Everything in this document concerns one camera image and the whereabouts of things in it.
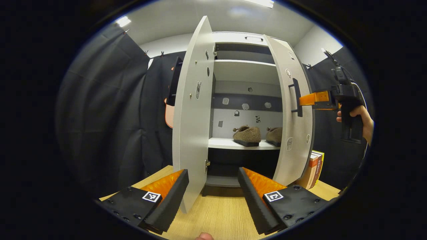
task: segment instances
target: cabinet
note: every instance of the cabinet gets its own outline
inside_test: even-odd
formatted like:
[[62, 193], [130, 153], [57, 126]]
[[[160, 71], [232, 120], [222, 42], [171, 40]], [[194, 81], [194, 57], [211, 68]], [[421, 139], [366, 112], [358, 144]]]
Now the cabinet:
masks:
[[[209, 148], [278, 151], [273, 180], [288, 185], [301, 177], [314, 131], [313, 110], [298, 107], [298, 94], [310, 94], [310, 86], [287, 42], [267, 35], [212, 32], [207, 16], [201, 19], [182, 63], [173, 118], [173, 168], [188, 169], [190, 179], [181, 202], [184, 213], [205, 184], [238, 187], [232, 176], [208, 177]], [[249, 109], [239, 106], [242, 101], [248, 102]], [[237, 109], [239, 120], [220, 123], [220, 118], [229, 118], [228, 113]], [[248, 110], [266, 114], [259, 123], [265, 124], [260, 127], [263, 139], [266, 125], [283, 127], [282, 147], [265, 141], [258, 147], [244, 147], [232, 141], [231, 130], [244, 123]]]

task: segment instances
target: wooden floor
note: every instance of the wooden floor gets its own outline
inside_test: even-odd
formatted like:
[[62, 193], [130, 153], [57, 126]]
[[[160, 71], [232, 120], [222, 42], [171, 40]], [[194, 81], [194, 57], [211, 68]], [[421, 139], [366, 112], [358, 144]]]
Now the wooden floor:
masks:
[[[133, 187], [141, 188], [171, 173], [173, 167], [167, 166]], [[337, 197], [339, 192], [321, 181], [309, 191], [325, 200]], [[204, 197], [199, 195], [188, 214], [178, 210], [169, 230], [161, 236], [171, 240], [194, 240], [201, 232], [207, 232], [216, 240], [257, 240], [265, 237], [255, 229], [241, 188], [209, 187], [208, 193]]]

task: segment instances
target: human hand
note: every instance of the human hand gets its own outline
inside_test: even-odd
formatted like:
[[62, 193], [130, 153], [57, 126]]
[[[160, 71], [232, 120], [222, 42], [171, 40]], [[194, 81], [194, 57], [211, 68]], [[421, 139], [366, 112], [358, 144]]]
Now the human hand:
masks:
[[209, 233], [202, 232], [195, 240], [214, 240], [214, 238]]
[[[337, 122], [341, 122], [341, 111], [338, 111], [338, 117], [336, 118]], [[368, 110], [363, 105], [360, 105], [358, 107], [355, 107], [351, 112], [350, 116], [355, 117], [357, 115], [360, 115], [363, 122], [363, 131], [362, 136], [366, 139], [369, 145], [371, 145], [372, 142], [372, 134], [374, 133], [374, 121], [372, 120], [371, 116], [368, 113]]]

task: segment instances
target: books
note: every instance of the books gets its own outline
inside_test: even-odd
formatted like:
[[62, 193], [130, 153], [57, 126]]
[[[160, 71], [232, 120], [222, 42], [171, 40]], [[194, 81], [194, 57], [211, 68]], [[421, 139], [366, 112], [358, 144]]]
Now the books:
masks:
[[308, 167], [302, 177], [296, 181], [296, 184], [302, 186], [305, 189], [310, 189], [316, 185], [322, 171], [324, 155], [324, 153], [318, 151], [311, 152]]

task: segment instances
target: cabinet door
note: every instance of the cabinet door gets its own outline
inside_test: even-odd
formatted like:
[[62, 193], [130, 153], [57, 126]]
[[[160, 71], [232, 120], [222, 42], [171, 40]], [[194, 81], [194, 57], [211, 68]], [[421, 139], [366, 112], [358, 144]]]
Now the cabinet door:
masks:
[[273, 180], [288, 185], [301, 177], [310, 156], [313, 135], [312, 107], [303, 106], [302, 117], [299, 117], [297, 112], [291, 112], [297, 109], [297, 87], [289, 85], [294, 84], [293, 79], [296, 79], [301, 96], [310, 94], [310, 90], [308, 79], [290, 45], [266, 35], [264, 38], [279, 74], [283, 104], [282, 145]]
[[173, 170], [188, 169], [190, 180], [181, 202], [184, 213], [191, 209], [206, 182], [214, 46], [212, 29], [204, 16], [185, 53], [173, 117]]

